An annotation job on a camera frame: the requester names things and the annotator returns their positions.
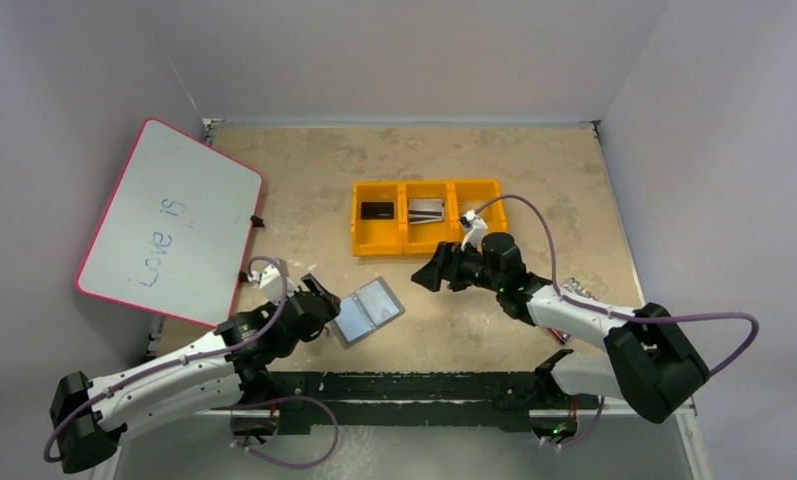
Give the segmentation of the grey leather card holder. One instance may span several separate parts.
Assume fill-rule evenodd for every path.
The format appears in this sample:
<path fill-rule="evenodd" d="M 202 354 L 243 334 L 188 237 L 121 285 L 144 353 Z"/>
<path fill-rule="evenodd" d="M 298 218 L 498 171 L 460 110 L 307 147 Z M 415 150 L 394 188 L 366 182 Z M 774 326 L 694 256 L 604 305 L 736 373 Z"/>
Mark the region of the grey leather card holder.
<path fill-rule="evenodd" d="M 342 346 L 349 349 L 405 312 L 385 279 L 377 277 L 341 300 L 333 324 Z"/>

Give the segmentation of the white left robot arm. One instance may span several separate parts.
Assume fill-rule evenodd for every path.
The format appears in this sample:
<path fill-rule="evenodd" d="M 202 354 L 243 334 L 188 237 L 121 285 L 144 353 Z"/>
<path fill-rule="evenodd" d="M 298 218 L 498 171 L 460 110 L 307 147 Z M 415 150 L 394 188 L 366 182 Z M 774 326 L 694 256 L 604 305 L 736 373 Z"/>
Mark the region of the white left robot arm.
<path fill-rule="evenodd" d="M 341 312 L 341 300 L 311 274 L 293 290 L 280 283 L 268 302 L 237 312 L 187 346 L 127 371 L 63 377 L 50 407 L 53 431 L 43 459 L 67 474 L 113 456 L 123 435 L 206 409 L 275 410 L 303 403 L 282 395 L 267 367 L 315 340 Z"/>

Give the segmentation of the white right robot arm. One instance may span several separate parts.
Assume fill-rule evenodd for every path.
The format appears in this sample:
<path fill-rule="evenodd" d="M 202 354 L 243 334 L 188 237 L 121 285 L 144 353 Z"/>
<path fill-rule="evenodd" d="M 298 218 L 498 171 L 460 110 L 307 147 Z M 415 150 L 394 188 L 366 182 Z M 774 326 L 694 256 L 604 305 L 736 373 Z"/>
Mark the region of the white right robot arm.
<path fill-rule="evenodd" d="M 711 377 L 689 339 L 659 304 L 621 308 L 574 301 L 528 270 L 512 235 L 486 235 L 479 246 L 440 243 L 413 283 L 437 292 L 477 287 L 494 292 L 503 312 L 535 327 L 579 338 L 600 354 L 561 349 L 536 370 L 535 392 L 550 407 L 575 395 L 625 401 L 652 423 L 663 422 Z"/>

